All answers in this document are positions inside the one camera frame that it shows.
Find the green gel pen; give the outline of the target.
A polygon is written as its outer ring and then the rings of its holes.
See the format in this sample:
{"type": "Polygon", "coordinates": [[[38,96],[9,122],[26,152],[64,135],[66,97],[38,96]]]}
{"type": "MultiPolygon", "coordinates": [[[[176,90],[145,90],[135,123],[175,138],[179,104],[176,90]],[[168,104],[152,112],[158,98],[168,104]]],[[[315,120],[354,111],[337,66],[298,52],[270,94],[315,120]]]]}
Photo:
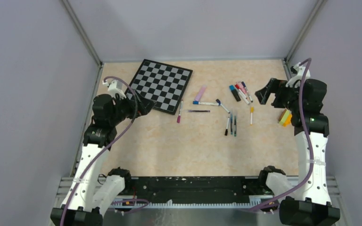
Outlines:
{"type": "Polygon", "coordinates": [[[233,134],[234,134],[234,137],[237,136],[237,110],[234,110],[233,111],[233,134]]]}

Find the purple gel pen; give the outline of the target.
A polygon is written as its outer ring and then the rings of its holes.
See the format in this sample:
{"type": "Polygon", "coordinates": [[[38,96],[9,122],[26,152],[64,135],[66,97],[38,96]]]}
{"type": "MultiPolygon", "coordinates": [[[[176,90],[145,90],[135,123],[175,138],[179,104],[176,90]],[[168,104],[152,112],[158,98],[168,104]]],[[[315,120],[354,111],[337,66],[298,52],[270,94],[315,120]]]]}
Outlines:
{"type": "Polygon", "coordinates": [[[210,113],[210,110],[187,110],[189,113],[210,113]]]}

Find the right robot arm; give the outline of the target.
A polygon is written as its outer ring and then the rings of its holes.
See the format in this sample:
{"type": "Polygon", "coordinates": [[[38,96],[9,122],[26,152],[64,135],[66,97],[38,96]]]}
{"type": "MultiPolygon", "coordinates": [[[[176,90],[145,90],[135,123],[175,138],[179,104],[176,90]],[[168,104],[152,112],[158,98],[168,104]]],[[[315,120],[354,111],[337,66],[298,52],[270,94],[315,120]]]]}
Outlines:
{"type": "Polygon", "coordinates": [[[264,105],[270,94],[275,95],[272,106],[291,112],[299,156],[299,181],[288,183],[283,171],[268,166],[261,171],[257,187],[263,194],[274,193],[280,203],[279,217],[288,226],[331,226],[338,222],[341,210],[332,205],[326,179],[325,153],[329,136],[329,120],[321,113],[327,84],[308,79],[303,84],[288,85],[285,80],[271,78],[256,91],[264,105]]]}

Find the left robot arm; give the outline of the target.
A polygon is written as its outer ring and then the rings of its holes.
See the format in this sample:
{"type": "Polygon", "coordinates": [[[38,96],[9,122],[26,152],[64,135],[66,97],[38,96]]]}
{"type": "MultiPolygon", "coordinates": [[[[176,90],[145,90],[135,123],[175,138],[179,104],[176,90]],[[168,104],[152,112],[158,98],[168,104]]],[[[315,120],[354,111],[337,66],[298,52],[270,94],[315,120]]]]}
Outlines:
{"type": "Polygon", "coordinates": [[[154,100],[135,93],[133,97],[116,94],[98,95],[93,100],[91,123],[83,135],[82,154],[70,189],[50,219],[56,226],[101,226],[106,211],[119,194],[132,190],[129,171],[120,169],[107,176],[96,189],[104,159],[111,146],[125,133],[117,133],[116,126],[129,118],[134,121],[147,115],[155,106],[154,100]]]}

